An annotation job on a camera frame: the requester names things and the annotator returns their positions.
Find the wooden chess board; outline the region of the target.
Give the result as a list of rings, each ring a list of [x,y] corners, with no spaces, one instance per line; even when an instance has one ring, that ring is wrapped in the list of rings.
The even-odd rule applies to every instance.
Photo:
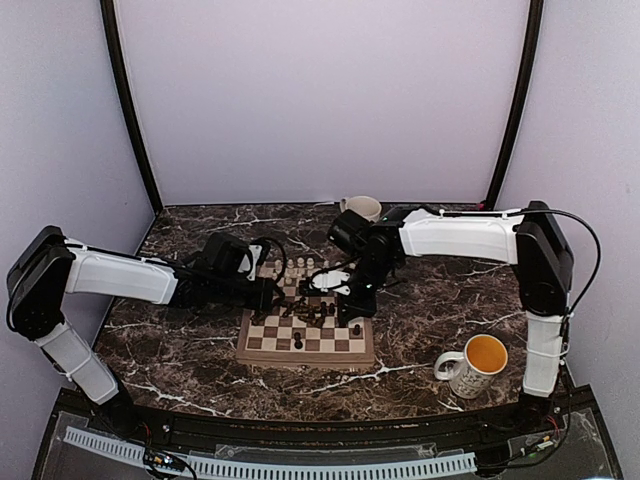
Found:
[[[261,269],[262,276],[271,276],[271,269]],[[299,285],[280,287],[284,300],[293,301],[306,297],[319,297],[336,305],[336,313],[328,316],[322,328],[307,326],[297,317],[281,318],[278,313],[257,316],[253,311],[243,312],[240,333],[236,346],[236,360],[245,365],[263,367],[312,367],[323,369],[366,369],[374,364],[374,342],[371,321],[358,318],[346,327],[338,323],[337,295],[302,295]],[[359,324],[360,338],[352,337],[353,327]],[[294,348],[293,334],[300,331],[304,348]]]

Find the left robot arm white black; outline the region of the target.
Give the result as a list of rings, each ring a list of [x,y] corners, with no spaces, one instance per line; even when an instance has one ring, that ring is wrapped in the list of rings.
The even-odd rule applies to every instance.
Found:
[[[269,239],[250,243],[223,232],[183,260],[98,248],[44,227],[7,274],[8,328],[36,344],[120,436],[141,427],[140,412],[116,373],[74,328],[65,308],[83,297],[132,299],[175,309],[219,304],[268,314],[284,293],[259,273]]]

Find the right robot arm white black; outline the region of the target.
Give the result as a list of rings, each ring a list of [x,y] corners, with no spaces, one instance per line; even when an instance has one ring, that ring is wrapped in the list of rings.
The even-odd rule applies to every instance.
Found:
[[[523,391],[529,396],[511,410],[510,424],[530,434],[547,420],[544,398],[554,391],[560,370],[574,257],[545,203],[503,212],[396,207],[376,222],[346,210],[327,237],[348,255],[350,268],[330,267],[314,274],[310,284],[337,293],[342,322],[373,316],[378,290],[409,257],[478,258],[512,266],[527,318]]]

